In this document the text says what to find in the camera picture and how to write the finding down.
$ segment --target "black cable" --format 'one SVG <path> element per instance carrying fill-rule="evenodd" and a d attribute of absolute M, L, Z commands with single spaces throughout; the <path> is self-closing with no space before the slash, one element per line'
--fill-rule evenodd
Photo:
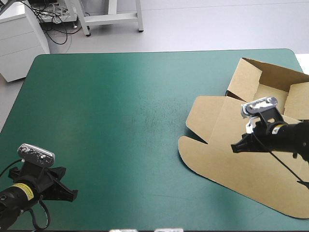
<path fill-rule="evenodd" d="M 8 170 L 11 166 L 13 166 L 14 164 L 21 162 L 22 159 L 18 159 L 16 161 L 14 161 L 13 163 L 9 164 L 1 173 L 0 173 L 0 177 L 5 173 L 6 170 Z"/>
<path fill-rule="evenodd" d="M 39 199 L 39 205 L 42 207 L 42 209 L 44 210 L 45 214 L 46 214 L 46 219 L 47 219 L 47 222 L 46 222 L 46 225 L 45 227 L 40 227 L 37 223 L 37 220 L 36 220 L 36 217 L 35 217 L 35 214 L 33 212 L 33 210 L 30 208 L 28 210 L 26 210 L 25 212 L 30 212 L 31 216 L 32 216 L 32 224 L 33 224 L 33 227 L 37 230 L 37 231 L 43 231 L 45 229 L 47 229 L 47 227 L 49 227 L 50 225 L 50 214 L 49 214 L 49 211 L 47 209 L 47 206 L 44 204 L 44 202 L 42 201 L 42 198 L 43 196 L 40 197 Z"/>
<path fill-rule="evenodd" d="M 268 151 L 277 161 L 279 161 L 279 163 L 281 163 L 287 170 L 290 171 L 290 173 L 292 173 L 300 182 L 304 182 L 298 175 L 296 175 L 295 172 L 293 172 L 292 169 L 290 169 L 281 159 L 279 159 L 274 153 L 271 152 L 271 150 L 269 150 L 262 142 L 261 140 L 259 140 L 257 138 L 257 136 L 253 133 L 255 139 L 257 140 L 257 142 L 262 146 L 262 148 L 266 151 Z"/>
<path fill-rule="evenodd" d="M 57 29 L 55 29 L 55 28 L 53 28 L 52 30 L 58 31 L 58 32 L 63 33 L 63 34 L 74 35 L 74 34 L 76 34 L 77 32 L 79 32 L 81 29 L 82 29 L 82 27 L 78 28 L 78 30 L 75 31 L 75 32 L 63 32 L 63 31 L 57 30 Z"/>
<path fill-rule="evenodd" d="M 53 40 L 53 38 L 48 34 L 48 31 L 50 30 L 45 30 L 45 34 L 50 38 L 50 40 L 52 42 L 54 42 L 55 44 L 58 44 L 58 45 L 63 45 L 65 44 L 67 41 L 68 41 L 68 32 L 67 32 L 67 27 L 66 25 L 64 24 L 64 22 L 62 21 L 62 19 L 60 18 L 59 15 L 57 15 L 56 13 L 54 12 L 51 12 L 51 11 L 45 11 L 45 10 L 38 10 L 38 9 L 34 9 L 32 7 L 30 7 L 29 5 L 25 4 L 24 2 L 22 2 L 21 0 L 19 0 L 19 2 L 21 2 L 22 4 L 24 4 L 25 6 L 27 6 L 33 13 L 34 15 L 37 17 L 37 19 L 40 21 L 40 23 L 44 23 L 45 21 L 42 19 L 41 15 L 48 15 L 50 17 L 52 17 L 52 23 L 53 23 L 53 19 L 58 17 L 59 20 L 60 20 L 60 23 L 62 23 L 64 25 L 64 29 L 65 29 L 65 32 L 66 32 L 66 39 L 63 43 L 58 43 L 56 42 L 55 40 Z"/>

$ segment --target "white table frame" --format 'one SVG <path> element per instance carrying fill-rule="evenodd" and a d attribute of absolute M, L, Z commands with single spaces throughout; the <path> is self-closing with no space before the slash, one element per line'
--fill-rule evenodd
<path fill-rule="evenodd" d="M 71 0 L 86 36 L 90 36 L 90 27 L 93 25 L 107 25 L 116 23 L 138 22 L 139 32 L 144 31 L 140 0 L 136 0 L 136 13 L 117 14 L 117 0 L 109 0 L 108 14 L 87 16 L 81 0 Z"/>

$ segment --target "open cardboard box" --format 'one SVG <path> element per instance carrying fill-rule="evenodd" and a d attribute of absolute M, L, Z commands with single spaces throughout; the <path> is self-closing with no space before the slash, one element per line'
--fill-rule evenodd
<path fill-rule="evenodd" d="M 281 114 L 309 119 L 309 75 L 257 60 L 240 59 L 226 96 L 245 102 L 272 96 Z"/>
<path fill-rule="evenodd" d="M 269 153 L 233 153 L 231 144 L 246 132 L 247 119 L 240 105 L 274 96 L 287 123 L 309 119 L 306 100 L 309 76 L 290 69 L 243 58 L 239 61 L 226 96 L 197 97 L 186 121 L 187 127 L 207 143 L 182 136 L 179 153 L 194 172 L 245 195 L 283 214 L 309 218 L 308 189 Z M 309 181 L 308 163 L 301 157 L 276 152 L 304 181 Z"/>

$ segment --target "cardboard box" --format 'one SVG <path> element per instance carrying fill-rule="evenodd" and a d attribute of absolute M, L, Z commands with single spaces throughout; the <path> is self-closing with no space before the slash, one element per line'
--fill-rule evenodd
<path fill-rule="evenodd" d="M 257 60 L 240 59 L 226 96 L 245 102 L 272 96 L 281 114 L 309 119 L 309 75 Z"/>
<path fill-rule="evenodd" d="M 178 147 L 184 163 L 194 172 L 283 214 L 309 218 L 308 189 L 269 153 L 233 153 L 231 144 L 246 132 L 247 119 L 240 105 L 265 96 L 275 96 L 288 123 L 309 119 L 305 106 L 309 76 L 276 65 L 243 58 L 232 77 L 227 96 L 197 97 L 186 121 L 203 143 L 183 136 Z M 308 163 L 292 154 L 275 152 L 304 181 L 309 181 Z"/>

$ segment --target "yellow label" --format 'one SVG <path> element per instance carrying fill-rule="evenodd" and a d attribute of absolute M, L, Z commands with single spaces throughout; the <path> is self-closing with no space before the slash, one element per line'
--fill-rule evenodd
<path fill-rule="evenodd" d="M 284 124 L 279 124 L 279 125 L 276 125 L 274 127 L 274 129 L 272 130 L 272 134 L 278 134 L 278 131 L 280 130 L 281 127 L 283 127 Z"/>
<path fill-rule="evenodd" d="M 23 190 L 28 198 L 28 201 L 34 198 L 34 194 L 28 185 L 17 183 L 17 184 L 13 184 L 11 187 L 16 187 L 16 188 Z"/>

